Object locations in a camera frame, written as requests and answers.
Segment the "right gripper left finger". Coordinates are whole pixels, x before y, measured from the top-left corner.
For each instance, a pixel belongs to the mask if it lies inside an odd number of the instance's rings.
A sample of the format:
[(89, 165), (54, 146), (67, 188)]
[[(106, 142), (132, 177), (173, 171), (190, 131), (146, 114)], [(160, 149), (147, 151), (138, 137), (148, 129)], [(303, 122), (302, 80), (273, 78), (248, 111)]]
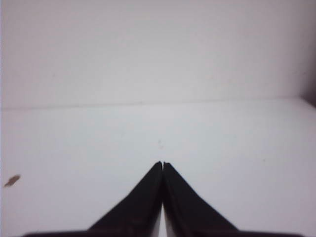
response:
[(145, 174), (133, 190), (83, 231), (41, 232), (26, 237), (157, 237), (162, 206), (162, 163)]

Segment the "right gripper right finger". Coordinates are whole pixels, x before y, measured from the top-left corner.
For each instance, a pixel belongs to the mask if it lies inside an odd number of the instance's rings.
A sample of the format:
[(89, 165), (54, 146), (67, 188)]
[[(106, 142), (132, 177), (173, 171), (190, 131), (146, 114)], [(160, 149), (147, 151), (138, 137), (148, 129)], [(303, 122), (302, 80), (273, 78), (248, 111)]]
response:
[(298, 237), (295, 233), (238, 229), (203, 200), (170, 164), (163, 164), (163, 207), (174, 237)]

